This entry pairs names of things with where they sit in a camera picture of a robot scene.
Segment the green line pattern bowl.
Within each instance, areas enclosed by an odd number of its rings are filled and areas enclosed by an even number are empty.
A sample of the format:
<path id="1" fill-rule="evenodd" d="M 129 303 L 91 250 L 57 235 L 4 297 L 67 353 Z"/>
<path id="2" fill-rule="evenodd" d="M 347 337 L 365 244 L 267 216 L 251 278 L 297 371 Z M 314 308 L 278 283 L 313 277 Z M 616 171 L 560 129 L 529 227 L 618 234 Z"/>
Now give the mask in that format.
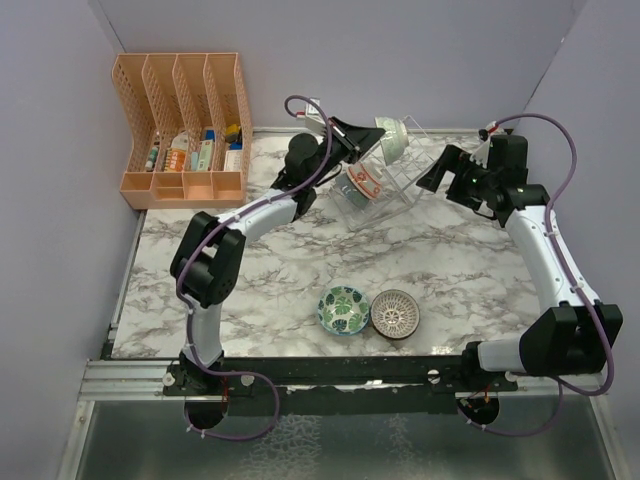
<path id="1" fill-rule="evenodd" d="M 409 146 L 406 125 L 402 120 L 391 117 L 376 117 L 375 124 L 384 130 L 380 144 L 385 164 L 391 165 L 403 156 Z"/>

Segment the orange floral bowl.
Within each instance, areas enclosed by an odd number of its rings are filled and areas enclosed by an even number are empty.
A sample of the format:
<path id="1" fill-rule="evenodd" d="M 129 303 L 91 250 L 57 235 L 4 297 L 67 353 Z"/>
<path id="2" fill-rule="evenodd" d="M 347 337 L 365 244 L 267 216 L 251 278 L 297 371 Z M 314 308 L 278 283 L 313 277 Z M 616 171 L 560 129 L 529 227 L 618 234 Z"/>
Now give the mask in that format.
<path id="1" fill-rule="evenodd" d="M 358 191 L 370 200 L 376 199 L 383 190 L 381 180 L 373 167 L 357 162 L 347 168 L 347 175 Z"/>

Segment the brown line pattern bowl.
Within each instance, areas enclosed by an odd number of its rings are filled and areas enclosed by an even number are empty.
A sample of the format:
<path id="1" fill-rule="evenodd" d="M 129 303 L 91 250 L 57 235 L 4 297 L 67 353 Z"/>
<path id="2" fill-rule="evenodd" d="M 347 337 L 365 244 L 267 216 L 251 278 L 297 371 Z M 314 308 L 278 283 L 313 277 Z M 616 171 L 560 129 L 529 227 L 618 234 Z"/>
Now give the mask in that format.
<path id="1" fill-rule="evenodd" d="M 405 340 L 412 336 L 420 323 L 416 300 L 408 293 L 390 289 L 379 293 L 370 307 L 374 330 L 388 340 Z"/>

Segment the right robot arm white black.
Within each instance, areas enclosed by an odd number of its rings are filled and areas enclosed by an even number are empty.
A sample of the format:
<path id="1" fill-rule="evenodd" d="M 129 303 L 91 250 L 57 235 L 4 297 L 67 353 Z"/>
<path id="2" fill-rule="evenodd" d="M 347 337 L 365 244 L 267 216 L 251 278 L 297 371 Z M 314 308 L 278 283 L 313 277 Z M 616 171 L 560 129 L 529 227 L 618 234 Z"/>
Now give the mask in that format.
<path id="1" fill-rule="evenodd" d="M 479 211 L 487 206 L 522 255 L 540 315 L 520 336 L 472 342 L 459 367 L 461 383 L 481 391 L 496 372 L 558 377 L 600 372 L 620 331 L 618 306 L 605 304 L 577 268 L 559 231 L 551 198 L 527 181 L 527 140 L 493 135 L 473 153 L 448 145 L 417 182 L 435 192 L 453 176 L 448 200 Z"/>

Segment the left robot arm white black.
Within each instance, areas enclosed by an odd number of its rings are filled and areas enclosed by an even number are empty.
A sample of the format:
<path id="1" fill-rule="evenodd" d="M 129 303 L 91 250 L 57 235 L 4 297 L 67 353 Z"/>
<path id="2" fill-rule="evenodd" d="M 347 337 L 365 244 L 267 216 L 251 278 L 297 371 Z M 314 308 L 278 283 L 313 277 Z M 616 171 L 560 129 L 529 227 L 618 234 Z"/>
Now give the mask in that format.
<path id="1" fill-rule="evenodd" d="M 289 141 L 284 167 L 258 199 L 221 216 L 202 211 L 192 217 L 170 274 L 187 307 L 182 354 L 191 363 L 186 382 L 195 392 L 210 394 L 220 385 L 221 371 L 214 363 L 223 354 L 221 307 L 236 286 L 245 247 L 306 214 L 317 198 L 316 185 L 341 163 L 356 163 L 384 135 L 382 128 L 331 117 L 321 140 L 299 133 Z"/>

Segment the yellow black object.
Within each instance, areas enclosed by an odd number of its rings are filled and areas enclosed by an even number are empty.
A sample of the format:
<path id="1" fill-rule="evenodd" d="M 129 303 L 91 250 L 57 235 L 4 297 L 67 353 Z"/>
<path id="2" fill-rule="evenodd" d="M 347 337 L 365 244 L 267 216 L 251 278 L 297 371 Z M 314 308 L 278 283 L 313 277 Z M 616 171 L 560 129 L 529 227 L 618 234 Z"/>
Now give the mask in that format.
<path id="1" fill-rule="evenodd" d="M 225 141 L 228 143 L 237 142 L 241 137 L 241 127 L 239 124 L 231 124 L 225 130 Z"/>

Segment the green white box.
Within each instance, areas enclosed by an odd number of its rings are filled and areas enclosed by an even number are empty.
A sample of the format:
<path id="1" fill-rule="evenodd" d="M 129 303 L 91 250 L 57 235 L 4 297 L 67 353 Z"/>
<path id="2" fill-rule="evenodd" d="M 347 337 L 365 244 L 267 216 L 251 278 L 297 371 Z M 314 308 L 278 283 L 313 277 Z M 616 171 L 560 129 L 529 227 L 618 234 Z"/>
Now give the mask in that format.
<path id="1" fill-rule="evenodd" d="M 211 167 L 214 149 L 214 140 L 202 140 L 198 148 L 191 154 L 191 170 L 194 172 L 208 171 Z"/>

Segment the orange plastic file organizer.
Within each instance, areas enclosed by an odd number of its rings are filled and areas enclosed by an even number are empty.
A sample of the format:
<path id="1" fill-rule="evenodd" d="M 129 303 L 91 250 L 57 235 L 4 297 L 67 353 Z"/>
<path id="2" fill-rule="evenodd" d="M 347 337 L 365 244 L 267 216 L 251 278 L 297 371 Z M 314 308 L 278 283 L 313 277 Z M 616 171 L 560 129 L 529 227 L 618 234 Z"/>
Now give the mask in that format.
<path id="1" fill-rule="evenodd" d="M 112 81 L 132 135 L 120 193 L 135 210 L 236 207 L 245 203 L 253 125 L 238 53 L 124 53 L 117 56 Z M 237 142 L 225 130 L 239 124 Z M 191 170 L 191 154 L 205 129 L 215 131 L 211 167 Z M 189 136 L 184 170 L 165 172 L 171 140 Z M 145 171 L 155 141 L 160 150 L 152 172 Z M 240 172 L 224 170 L 226 151 L 244 152 Z"/>

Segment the green leaf bowl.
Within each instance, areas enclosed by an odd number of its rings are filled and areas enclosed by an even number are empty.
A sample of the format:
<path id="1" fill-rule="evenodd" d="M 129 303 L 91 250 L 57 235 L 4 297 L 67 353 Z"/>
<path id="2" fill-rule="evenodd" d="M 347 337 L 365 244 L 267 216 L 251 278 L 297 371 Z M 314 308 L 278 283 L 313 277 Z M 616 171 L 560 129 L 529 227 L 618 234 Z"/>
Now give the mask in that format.
<path id="1" fill-rule="evenodd" d="M 369 324 L 370 301 L 355 287 L 330 287 L 318 301 L 317 317 L 323 328 L 334 335 L 356 335 Z"/>

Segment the orange white carton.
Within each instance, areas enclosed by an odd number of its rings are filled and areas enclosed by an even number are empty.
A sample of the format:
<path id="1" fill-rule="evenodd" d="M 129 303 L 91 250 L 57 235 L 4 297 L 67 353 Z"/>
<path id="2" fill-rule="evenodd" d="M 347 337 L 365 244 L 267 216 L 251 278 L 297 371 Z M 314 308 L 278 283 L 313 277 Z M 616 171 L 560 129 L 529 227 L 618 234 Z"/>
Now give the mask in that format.
<path id="1" fill-rule="evenodd" d="M 178 133 L 170 142 L 166 152 L 164 171 L 182 172 L 184 170 L 189 147 L 189 136 L 186 131 Z"/>

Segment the small bottle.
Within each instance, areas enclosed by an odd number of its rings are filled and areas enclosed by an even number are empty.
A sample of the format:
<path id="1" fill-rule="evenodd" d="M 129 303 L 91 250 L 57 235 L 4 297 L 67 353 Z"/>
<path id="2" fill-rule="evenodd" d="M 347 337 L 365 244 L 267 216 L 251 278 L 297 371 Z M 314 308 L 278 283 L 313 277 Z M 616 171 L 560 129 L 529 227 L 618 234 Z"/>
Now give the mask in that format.
<path id="1" fill-rule="evenodd" d="M 160 142 L 155 141 L 151 149 L 149 150 L 149 153 L 147 155 L 147 159 L 144 165 L 146 172 L 152 172 L 154 170 L 155 164 L 158 158 L 159 150 L 160 150 Z"/>

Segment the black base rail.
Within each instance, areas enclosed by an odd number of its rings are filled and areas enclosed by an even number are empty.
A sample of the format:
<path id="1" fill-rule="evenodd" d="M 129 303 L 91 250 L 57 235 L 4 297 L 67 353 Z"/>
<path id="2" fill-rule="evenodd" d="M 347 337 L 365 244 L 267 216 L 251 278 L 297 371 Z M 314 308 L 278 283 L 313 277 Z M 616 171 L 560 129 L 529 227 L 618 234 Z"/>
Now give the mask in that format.
<path id="1" fill-rule="evenodd" d="M 163 394 L 236 416 L 453 414 L 456 398 L 514 392 L 502 373 L 471 370 L 459 355 L 226 357 L 202 372 L 185 358 L 167 367 Z"/>

